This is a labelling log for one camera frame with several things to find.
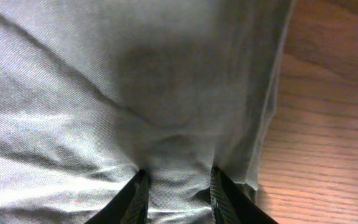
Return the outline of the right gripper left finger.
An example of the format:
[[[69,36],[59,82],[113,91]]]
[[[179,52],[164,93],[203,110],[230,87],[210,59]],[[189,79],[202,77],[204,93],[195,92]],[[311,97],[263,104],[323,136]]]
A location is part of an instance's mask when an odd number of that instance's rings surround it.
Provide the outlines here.
[[[139,170],[119,193],[85,224],[146,224],[150,178]]]

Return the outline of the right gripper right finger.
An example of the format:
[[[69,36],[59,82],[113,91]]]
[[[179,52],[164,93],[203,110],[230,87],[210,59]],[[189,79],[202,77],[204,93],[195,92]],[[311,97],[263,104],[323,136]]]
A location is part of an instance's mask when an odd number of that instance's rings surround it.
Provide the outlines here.
[[[215,224],[278,224],[218,167],[211,170],[209,192]]]

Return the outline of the grey shorts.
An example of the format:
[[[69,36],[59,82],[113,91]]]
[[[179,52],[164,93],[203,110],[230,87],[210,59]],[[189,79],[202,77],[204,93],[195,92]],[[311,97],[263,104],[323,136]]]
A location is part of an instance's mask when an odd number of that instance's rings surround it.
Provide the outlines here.
[[[276,109],[293,1],[0,1],[0,223],[84,223],[143,169],[149,223],[212,223]]]

